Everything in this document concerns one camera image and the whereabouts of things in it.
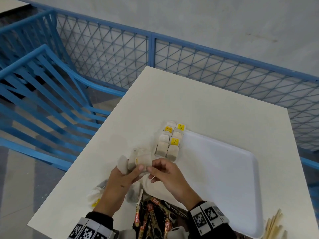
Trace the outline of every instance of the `fingernail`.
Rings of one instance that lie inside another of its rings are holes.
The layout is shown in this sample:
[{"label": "fingernail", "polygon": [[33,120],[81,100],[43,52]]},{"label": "fingernail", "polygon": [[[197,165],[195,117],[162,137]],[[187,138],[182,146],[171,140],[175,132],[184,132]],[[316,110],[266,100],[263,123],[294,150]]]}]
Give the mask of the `fingernail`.
[{"label": "fingernail", "polygon": [[138,170],[139,170],[139,171],[143,171],[143,170],[144,170],[144,165],[140,164],[140,165],[138,166]]}]

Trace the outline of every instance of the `concrete wall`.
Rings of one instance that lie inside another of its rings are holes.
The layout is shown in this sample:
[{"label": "concrete wall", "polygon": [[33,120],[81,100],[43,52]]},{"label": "concrete wall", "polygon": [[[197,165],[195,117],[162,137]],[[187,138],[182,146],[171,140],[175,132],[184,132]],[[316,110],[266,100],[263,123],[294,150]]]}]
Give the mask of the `concrete wall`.
[{"label": "concrete wall", "polygon": [[30,0],[319,75],[319,0]]}]

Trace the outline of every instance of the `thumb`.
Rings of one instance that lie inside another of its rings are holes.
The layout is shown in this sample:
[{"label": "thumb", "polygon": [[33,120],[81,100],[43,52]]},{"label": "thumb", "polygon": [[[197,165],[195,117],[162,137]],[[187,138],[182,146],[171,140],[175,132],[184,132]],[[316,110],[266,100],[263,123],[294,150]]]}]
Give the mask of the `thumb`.
[{"label": "thumb", "polygon": [[153,175],[153,176],[157,177],[158,179],[160,179],[161,181],[165,180],[165,178],[166,178],[166,173],[163,173],[162,171],[159,171],[158,169],[156,169],[156,168],[154,168],[152,166],[147,167],[147,171],[151,175]]},{"label": "thumb", "polygon": [[135,169],[130,172],[126,177],[130,182],[132,182],[136,177],[140,175],[140,173],[144,170],[144,165],[140,164],[135,167]]}]

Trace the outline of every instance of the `tray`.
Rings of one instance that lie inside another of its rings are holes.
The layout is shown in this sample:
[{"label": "tray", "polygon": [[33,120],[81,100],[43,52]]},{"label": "tray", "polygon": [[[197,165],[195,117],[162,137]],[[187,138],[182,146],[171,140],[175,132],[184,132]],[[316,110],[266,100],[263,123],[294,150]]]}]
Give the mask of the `tray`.
[{"label": "tray", "polygon": [[[261,238],[264,220],[258,162],[249,151],[185,131],[176,164],[203,200],[213,201],[230,220],[233,230]],[[162,182],[143,178],[146,193],[185,209]]]}]

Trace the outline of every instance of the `yellow label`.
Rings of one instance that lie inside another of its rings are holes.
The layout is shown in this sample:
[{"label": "yellow label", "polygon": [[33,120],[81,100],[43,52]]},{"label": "yellow label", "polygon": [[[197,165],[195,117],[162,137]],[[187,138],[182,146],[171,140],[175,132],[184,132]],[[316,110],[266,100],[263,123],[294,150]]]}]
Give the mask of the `yellow label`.
[{"label": "yellow label", "polygon": [[97,206],[97,204],[100,202],[101,199],[98,199],[94,204],[92,204],[92,207]]},{"label": "yellow label", "polygon": [[183,125],[183,124],[178,124],[177,128],[180,129],[180,130],[182,130],[182,131],[184,131],[185,125]]},{"label": "yellow label", "polygon": [[164,131],[169,131],[170,133],[172,133],[173,128],[171,128],[170,126],[167,126]]},{"label": "yellow label", "polygon": [[172,138],[172,140],[171,140],[171,144],[172,144],[172,145],[178,146],[178,143],[179,143],[178,138]]}]

